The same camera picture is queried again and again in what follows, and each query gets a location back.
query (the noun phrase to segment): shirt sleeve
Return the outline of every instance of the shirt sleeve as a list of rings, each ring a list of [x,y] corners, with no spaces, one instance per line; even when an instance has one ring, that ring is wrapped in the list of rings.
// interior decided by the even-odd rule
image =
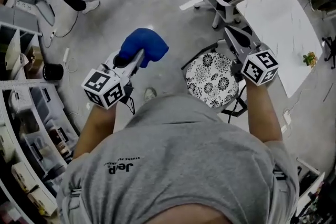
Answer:
[[[299,200],[299,178],[295,160],[289,155],[281,141],[269,141],[275,161],[274,193],[271,202],[270,223],[287,223],[294,215]]]
[[[81,179],[85,173],[83,167],[85,167],[84,163],[87,160],[88,156],[89,153],[84,153],[79,158],[74,159],[68,165],[67,170],[65,171],[56,197],[58,213],[62,223],[64,223],[64,213],[69,215],[69,212],[63,212],[62,209],[65,199],[70,199],[72,191],[81,189]],[[70,211],[72,208],[76,207],[78,207],[78,205],[71,205],[67,208],[67,210]]]

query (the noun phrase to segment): white marker cube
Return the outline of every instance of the white marker cube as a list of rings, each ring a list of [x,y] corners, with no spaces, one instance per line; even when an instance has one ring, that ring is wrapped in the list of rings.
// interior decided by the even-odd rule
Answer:
[[[81,86],[91,102],[105,109],[125,96],[121,79],[96,69],[91,69]]]
[[[241,73],[259,86],[271,81],[277,74],[279,63],[271,50],[248,55]]]

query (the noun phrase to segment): gray t-shirt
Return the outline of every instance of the gray t-shirt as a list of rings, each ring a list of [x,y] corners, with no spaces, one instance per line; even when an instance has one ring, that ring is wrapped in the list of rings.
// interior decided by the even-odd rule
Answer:
[[[64,223],[145,223],[183,204],[233,224],[283,224],[298,200],[282,142],[262,143],[189,96],[155,98],[127,127],[68,166],[57,196]]]

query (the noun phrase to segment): blue fabric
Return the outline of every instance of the blue fabric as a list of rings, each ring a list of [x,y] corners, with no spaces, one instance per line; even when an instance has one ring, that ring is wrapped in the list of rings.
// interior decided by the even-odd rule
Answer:
[[[159,61],[169,50],[169,47],[153,30],[138,28],[131,33],[121,45],[119,57],[124,60],[129,60],[141,49],[144,49],[145,56],[140,67],[145,68],[149,61]]]

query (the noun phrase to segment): floral patterned cushion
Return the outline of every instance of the floral patterned cushion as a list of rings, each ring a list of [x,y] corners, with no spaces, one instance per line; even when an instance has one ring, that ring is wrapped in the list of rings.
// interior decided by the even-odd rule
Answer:
[[[186,73],[191,95],[211,108],[224,106],[234,98],[238,83],[231,73],[232,61],[225,55],[211,52],[191,62]]]

